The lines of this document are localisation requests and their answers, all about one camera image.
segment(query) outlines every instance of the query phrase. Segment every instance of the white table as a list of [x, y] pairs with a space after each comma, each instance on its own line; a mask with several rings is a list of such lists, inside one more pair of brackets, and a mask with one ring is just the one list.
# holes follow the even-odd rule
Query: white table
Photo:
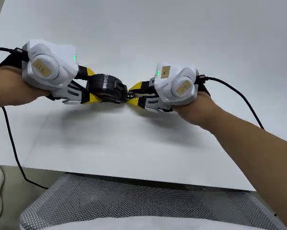
[[[287, 140], [287, 3], [5, 0], [0, 46], [32, 38], [77, 46], [81, 65], [129, 87], [159, 61], [194, 64], [245, 93], [266, 130]], [[256, 124], [237, 94], [206, 85], [222, 108]], [[7, 110], [24, 167], [253, 190], [209, 132], [176, 115], [46, 98]], [[0, 164], [15, 165], [1, 110]]]

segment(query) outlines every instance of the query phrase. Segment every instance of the hand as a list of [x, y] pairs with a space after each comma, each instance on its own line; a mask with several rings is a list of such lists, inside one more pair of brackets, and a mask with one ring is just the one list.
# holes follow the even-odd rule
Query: hand
[[49, 91], [27, 84], [20, 69], [11, 66], [0, 68], [0, 107], [26, 104], [49, 94]]
[[188, 105], [174, 106], [173, 110], [177, 111], [185, 121], [206, 130], [209, 123], [222, 111], [205, 92], [198, 92], [195, 101]]

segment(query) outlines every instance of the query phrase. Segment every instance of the beige label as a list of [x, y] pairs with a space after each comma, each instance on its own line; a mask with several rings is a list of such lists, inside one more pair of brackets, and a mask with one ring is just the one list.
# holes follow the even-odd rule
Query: beige label
[[189, 88], [191, 87], [191, 83], [186, 80], [177, 88], [178, 95], [182, 96]]
[[170, 71], [170, 66], [163, 66], [161, 78], [169, 78], [169, 71]]
[[48, 77], [51, 75], [52, 71], [41, 61], [40, 59], [37, 59], [33, 66], [39, 71], [39, 73], [42, 74], [43, 77]]

